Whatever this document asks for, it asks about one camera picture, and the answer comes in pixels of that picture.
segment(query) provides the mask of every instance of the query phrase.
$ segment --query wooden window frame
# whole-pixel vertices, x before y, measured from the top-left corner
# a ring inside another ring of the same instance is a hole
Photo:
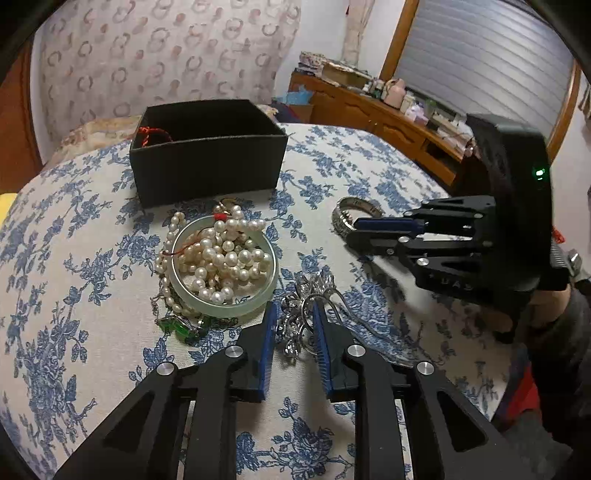
[[[394,36],[390,42],[388,54],[384,60],[382,71],[379,74],[379,78],[385,82],[391,79],[394,76],[394,72],[396,72],[398,62],[400,61],[402,51],[404,50],[404,46],[406,45],[406,41],[408,39],[408,34],[410,33],[410,29],[413,26],[414,17],[417,14],[419,1],[420,0],[406,0],[404,2],[402,12],[400,13],[400,19],[398,20],[398,25],[396,26]],[[547,149],[550,164],[556,158],[556,155],[558,154],[558,151],[560,150],[560,147],[564,141],[564,137],[566,136],[566,132],[569,129],[569,125],[574,114],[574,108],[577,103],[577,98],[579,97],[580,84],[581,68],[579,67],[577,61],[573,60],[573,67],[570,72],[569,88],[567,89],[566,95],[564,97],[562,108],[560,109],[556,124],[552,129],[550,138],[548,139]]]

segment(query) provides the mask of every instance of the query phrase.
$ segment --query open box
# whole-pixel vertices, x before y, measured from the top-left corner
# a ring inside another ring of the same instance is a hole
[[[249,100],[149,106],[139,127],[173,140],[154,135],[142,147],[135,132],[129,160],[144,208],[277,185],[287,135]]]

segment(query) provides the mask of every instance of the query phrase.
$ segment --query blue cloth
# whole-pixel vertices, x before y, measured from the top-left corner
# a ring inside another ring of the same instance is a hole
[[[281,271],[275,299],[297,274],[330,269],[358,315],[393,343],[350,324],[358,335],[400,358],[428,359],[490,417],[510,350],[485,331],[479,309],[420,290],[396,262],[348,251],[330,223],[343,196],[400,215],[444,191],[370,133],[284,127],[290,139],[277,188],[237,195],[246,218],[267,220]],[[154,323],[154,259],[167,225],[177,210],[191,220],[214,202],[143,210],[128,153],[125,142],[43,172],[0,230],[0,420],[40,478],[51,478],[160,362],[202,363],[261,320],[262,311],[236,319],[194,345]],[[202,181],[218,180],[195,179],[196,196]],[[353,478],[354,410],[326,401],[313,358],[292,365],[277,350],[268,400],[238,407],[240,478]],[[408,456],[407,463],[410,475]]]

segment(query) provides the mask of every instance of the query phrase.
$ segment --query metal screw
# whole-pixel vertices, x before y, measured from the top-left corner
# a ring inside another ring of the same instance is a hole
[[[349,345],[349,348],[347,348],[347,353],[350,356],[364,356],[365,348],[362,345]]]
[[[431,375],[435,371],[435,367],[429,362],[421,362],[417,365],[417,370],[421,375]]]
[[[244,353],[244,350],[242,349],[241,346],[238,346],[238,345],[230,345],[228,348],[226,348],[226,356],[228,356],[230,358],[238,358],[243,353]]]
[[[174,364],[170,362],[163,362],[156,367],[156,371],[158,372],[158,375],[170,375],[172,372],[174,372]]]

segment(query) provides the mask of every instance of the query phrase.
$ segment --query window blind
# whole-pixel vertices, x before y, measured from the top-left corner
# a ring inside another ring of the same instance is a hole
[[[421,0],[395,76],[458,113],[503,115],[548,138],[572,65],[560,37],[527,10],[501,0]]]

